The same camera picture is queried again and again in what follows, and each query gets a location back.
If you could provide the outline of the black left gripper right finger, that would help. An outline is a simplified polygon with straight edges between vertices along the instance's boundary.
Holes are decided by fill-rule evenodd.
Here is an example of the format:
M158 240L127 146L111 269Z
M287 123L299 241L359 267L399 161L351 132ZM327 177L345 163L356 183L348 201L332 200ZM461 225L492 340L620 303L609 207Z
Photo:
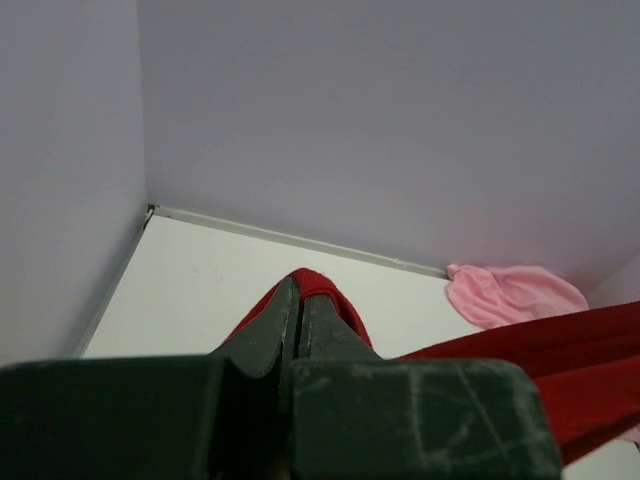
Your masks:
M296 479L558 479L538 391L495 359L385 360L325 296L291 366Z

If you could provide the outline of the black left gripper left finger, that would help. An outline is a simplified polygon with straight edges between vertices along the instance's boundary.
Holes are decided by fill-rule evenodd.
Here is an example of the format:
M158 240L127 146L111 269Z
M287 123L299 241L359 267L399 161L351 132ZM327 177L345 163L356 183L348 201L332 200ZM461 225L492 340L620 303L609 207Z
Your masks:
M38 361L1 371L5 479L279 479L299 290L208 354Z

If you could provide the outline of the dark red t shirt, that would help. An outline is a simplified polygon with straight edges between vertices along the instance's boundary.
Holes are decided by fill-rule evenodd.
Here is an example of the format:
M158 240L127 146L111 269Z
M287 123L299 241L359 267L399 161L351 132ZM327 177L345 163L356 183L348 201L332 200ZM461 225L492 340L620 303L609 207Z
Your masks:
M276 283L224 341L285 426L297 479L557 479L639 423L639 307L500 327L396 358L322 274Z

